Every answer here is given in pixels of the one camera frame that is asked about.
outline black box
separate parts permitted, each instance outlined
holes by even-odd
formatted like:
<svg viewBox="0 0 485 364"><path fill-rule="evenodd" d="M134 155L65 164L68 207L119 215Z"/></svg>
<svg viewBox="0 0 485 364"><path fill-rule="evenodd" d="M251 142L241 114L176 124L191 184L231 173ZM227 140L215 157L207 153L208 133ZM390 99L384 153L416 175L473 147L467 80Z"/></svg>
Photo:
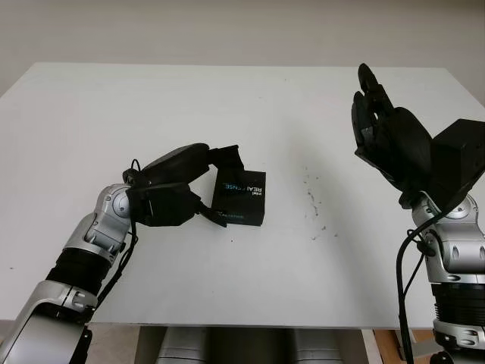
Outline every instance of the black box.
<svg viewBox="0 0 485 364"><path fill-rule="evenodd" d="M219 169L215 182L212 208L228 224L263 223L266 172L243 169Z"/></svg>

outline wall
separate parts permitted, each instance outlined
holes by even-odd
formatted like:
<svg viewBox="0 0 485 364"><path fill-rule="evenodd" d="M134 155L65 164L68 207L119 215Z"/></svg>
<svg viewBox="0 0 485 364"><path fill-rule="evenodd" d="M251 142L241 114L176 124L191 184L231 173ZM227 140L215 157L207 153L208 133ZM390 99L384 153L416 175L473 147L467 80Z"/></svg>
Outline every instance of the wall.
<svg viewBox="0 0 485 364"><path fill-rule="evenodd" d="M0 0L0 94L35 61L445 67L485 105L485 0Z"/></svg>

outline wire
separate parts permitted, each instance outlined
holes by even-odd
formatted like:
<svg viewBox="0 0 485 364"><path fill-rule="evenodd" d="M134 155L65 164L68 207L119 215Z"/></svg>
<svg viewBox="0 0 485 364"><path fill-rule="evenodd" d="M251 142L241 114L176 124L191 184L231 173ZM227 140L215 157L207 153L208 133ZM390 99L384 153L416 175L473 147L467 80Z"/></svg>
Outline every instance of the wire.
<svg viewBox="0 0 485 364"><path fill-rule="evenodd" d="M410 242L415 241L416 236L418 236L423 230L427 229L428 227L430 227L432 224L434 224L435 222L437 222L447 214L448 212L441 212L438 215L425 221L423 224L418 226L412 232L408 232L408 237L404 239L397 253L396 280L397 280L397 294L398 294L398 301L399 301L399 326L401 328L402 349L404 351L405 360L408 364L413 364L414 360L412 355L411 339L409 337L408 318L406 315L405 291L402 283L402 257L404 256L404 252L406 251Z"/></svg>
<svg viewBox="0 0 485 364"><path fill-rule="evenodd" d="M116 282L118 282L118 280L121 278L123 270L127 266L128 262L130 261L132 254L133 254L133 251L135 249L135 245L136 245L136 243L138 243L138 237L136 235L136 222L133 219L131 221L131 233L128 233L128 234L131 235L130 246L121 256L120 262L118 263L118 268L117 268L116 272L114 273L113 277L111 277L110 281L106 284L106 286L103 288L102 292L98 295L98 305L96 306L96 309L98 309L100 307L100 305L105 300L106 296L109 295L109 293L113 289Z"/></svg>
<svg viewBox="0 0 485 364"><path fill-rule="evenodd" d="M139 167L138 159L136 158L131 161L131 169L133 169L133 167L135 166L135 163L136 163L136 167L138 168L138 171L141 171L141 168Z"/></svg>
<svg viewBox="0 0 485 364"><path fill-rule="evenodd" d="M424 259L424 254L422 253L420 259L418 260L415 270L412 272L412 275L409 278L408 284L406 284L406 288L404 289L404 296L408 293L408 289L410 288L411 283L415 279L416 273L418 273L419 267L421 267L421 263L423 262L423 259Z"/></svg>

